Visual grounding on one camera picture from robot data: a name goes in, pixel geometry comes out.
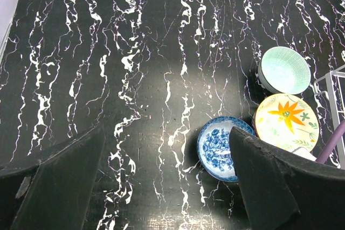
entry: floral plate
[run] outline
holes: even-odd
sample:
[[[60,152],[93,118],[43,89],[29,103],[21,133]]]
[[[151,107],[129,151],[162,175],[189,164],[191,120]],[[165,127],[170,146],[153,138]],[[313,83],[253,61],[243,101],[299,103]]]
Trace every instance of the floral plate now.
[[[205,124],[197,143],[199,159],[206,171],[225,182],[237,182],[229,144],[233,126],[255,135],[254,130],[244,121],[231,116],[221,116]]]
[[[313,110],[294,95],[267,97],[256,111],[254,122],[259,138],[290,152],[298,147],[310,152],[319,138],[319,122]]]

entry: black marble table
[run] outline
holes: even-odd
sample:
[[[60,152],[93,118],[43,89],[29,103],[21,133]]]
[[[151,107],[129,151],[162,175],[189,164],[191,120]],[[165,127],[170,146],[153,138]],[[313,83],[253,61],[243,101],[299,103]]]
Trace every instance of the black marble table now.
[[[306,57],[312,80],[341,66],[344,21],[345,0],[19,0],[0,70],[0,161],[101,122],[84,229],[248,229],[238,185],[200,165],[198,133],[219,115],[251,122],[273,46]],[[311,87],[302,97],[320,121],[317,156],[329,105]]]

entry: blue floral plate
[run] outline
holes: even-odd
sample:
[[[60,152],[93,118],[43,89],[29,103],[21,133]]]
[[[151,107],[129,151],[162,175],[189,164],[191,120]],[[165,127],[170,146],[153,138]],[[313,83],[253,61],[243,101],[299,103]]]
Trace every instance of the blue floral plate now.
[[[221,116],[205,124],[197,143],[199,159],[206,171],[225,182],[237,182],[229,143],[230,131],[234,126],[255,135],[254,130],[244,121],[231,116]]]

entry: bowl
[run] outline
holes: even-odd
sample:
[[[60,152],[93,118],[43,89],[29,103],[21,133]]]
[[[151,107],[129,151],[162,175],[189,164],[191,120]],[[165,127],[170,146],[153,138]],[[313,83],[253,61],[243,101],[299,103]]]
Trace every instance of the bowl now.
[[[267,97],[255,113],[254,127],[261,140],[289,152],[298,147],[310,152],[319,138],[314,111],[305,101],[289,94]]]
[[[299,94],[311,81],[304,58],[286,47],[273,47],[265,52],[258,66],[259,80],[271,93]]]
[[[255,135],[255,131],[244,121],[221,116],[204,125],[197,142],[201,164],[210,175],[225,182],[237,182],[229,143],[230,131],[234,126]]]

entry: light green bowl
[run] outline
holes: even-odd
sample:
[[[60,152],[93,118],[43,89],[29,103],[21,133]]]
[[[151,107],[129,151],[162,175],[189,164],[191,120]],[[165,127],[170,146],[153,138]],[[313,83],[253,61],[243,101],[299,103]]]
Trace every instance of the light green bowl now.
[[[273,47],[266,51],[258,74],[262,85],[274,94],[302,93],[311,81],[311,71],[304,58],[286,47]]]

